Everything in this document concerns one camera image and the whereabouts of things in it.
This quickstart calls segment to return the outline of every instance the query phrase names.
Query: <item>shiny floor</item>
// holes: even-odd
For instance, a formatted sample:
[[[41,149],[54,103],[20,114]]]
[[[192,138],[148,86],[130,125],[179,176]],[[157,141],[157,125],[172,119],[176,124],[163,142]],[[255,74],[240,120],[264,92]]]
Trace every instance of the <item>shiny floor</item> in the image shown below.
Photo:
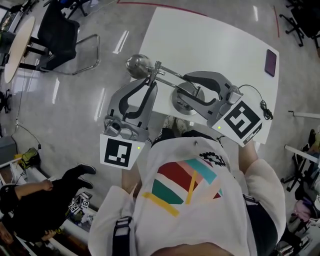
[[[80,23],[78,38],[91,34],[101,37],[100,65],[91,71],[75,76],[40,73],[20,69],[10,84],[1,79],[1,90],[10,88],[13,93],[12,111],[0,115],[2,132],[11,135],[21,98],[18,122],[30,130],[42,145],[40,156],[42,169],[57,178],[78,163],[87,163],[97,169],[95,176],[85,177],[94,184],[91,190],[91,203],[100,206],[111,185],[121,183],[119,169],[100,164],[99,135],[102,133],[103,118],[112,94],[130,81],[126,72],[125,60],[139,52],[150,20],[156,9],[154,5],[124,3],[125,0],[92,0],[83,17],[78,10],[72,19]],[[320,110],[320,59],[314,42],[304,40],[300,48],[295,35],[285,34],[288,24],[276,13],[291,16],[285,7],[285,0],[139,0],[144,3],[157,3],[189,9],[211,18],[233,25],[266,42],[280,54],[279,87],[274,112],[274,120],[267,143],[260,145],[258,154],[276,171],[280,178],[293,172],[292,154],[284,150],[284,145],[294,147],[308,139],[309,130],[317,129],[317,121],[294,118],[288,110],[317,113]],[[46,8],[40,1],[29,15],[35,16],[33,34],[41,23]],[[121,38],[126,40],[119,47]],[[95,61],[94,39],[77,48],[77,56],[70,63],[60,67],[63,70],[76,70],[89,66]],[[36,54],[29,54],[25,63],[34,64]],[[151,138],[161,129],[164,116],[154,113],[150,122]],[[25,130],[18,128],[14,133],[20,152],[37,147],[35,139]],[[222,139],[230,160],[236,168],[237,146],[227,138]],[[139,162],[146,161],[147,152]],[[293,193],[287,196],[288,214],[292,211]]]

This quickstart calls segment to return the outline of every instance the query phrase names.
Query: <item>strap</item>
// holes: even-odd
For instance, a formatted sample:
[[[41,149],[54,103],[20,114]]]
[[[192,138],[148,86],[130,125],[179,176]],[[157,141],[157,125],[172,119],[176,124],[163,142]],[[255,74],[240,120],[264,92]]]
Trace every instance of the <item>strap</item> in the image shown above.
[[[243,195],[246,209],[250,218],[257,255],[269,256],[278,241],[278,232],[275,223],[253,197]]]
[[[113,230],[112,256],[130,256],[130,222],[132,217],[126,216],[116,221]]]

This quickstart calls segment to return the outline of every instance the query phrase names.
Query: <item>white shoe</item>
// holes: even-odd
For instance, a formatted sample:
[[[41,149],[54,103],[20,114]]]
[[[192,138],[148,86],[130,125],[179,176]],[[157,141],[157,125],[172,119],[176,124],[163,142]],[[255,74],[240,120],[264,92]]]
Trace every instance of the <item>white shoe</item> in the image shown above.
[[[175,123],[176,123],[176,128],[178,129],[178,132],[180,133],[180,135],[188,131],[189,127],[186,120],[177,118],[175,120]]]
[[[172,127],[174,126],[175,124],[175,117],[172,116],[172,115],[168,115],[165,120],[164,120],[164,123],[163,123],[163,127],[162,128],[169,128],[169,129],[172,129]]]

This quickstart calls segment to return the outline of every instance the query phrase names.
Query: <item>smartphone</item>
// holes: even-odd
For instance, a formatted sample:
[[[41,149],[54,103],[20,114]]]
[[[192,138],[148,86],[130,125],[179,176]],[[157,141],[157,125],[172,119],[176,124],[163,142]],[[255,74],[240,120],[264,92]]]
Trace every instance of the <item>smartphone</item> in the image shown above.
[[[271,50],[266,50],[264,71],[274,77],[276,73],[277,55]]]

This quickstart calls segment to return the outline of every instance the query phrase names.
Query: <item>green shape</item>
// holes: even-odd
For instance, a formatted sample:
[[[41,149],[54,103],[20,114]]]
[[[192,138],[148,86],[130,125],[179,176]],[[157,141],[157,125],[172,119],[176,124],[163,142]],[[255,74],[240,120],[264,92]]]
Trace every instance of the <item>green shape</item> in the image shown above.
[[[153,182],[152,194],[170,205],[181,205],[184,202],[175,192],[157,179]]]

